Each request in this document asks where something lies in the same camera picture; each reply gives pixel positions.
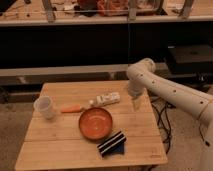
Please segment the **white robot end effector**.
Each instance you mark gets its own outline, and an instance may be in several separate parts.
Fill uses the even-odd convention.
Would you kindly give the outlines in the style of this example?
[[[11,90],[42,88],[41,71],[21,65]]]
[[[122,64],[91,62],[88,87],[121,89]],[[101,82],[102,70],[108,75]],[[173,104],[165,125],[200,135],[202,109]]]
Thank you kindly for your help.
[[[130,81],[128,83],[128,94],[133,98],[136,99],[141,96],[144,92],[144,87],[140,84],[136,84],[135,82]]]

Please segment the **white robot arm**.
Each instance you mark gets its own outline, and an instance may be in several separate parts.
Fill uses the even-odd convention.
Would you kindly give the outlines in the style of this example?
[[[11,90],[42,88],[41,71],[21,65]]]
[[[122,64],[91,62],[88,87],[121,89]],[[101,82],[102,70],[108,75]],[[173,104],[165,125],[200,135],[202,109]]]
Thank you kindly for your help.
[[[126,70],[128,94],[137,99],[148,89],[205,125],[207,131],[198,171],[213,171],[213,95],[157,76],[155,70],[150,58],[131,64]]]

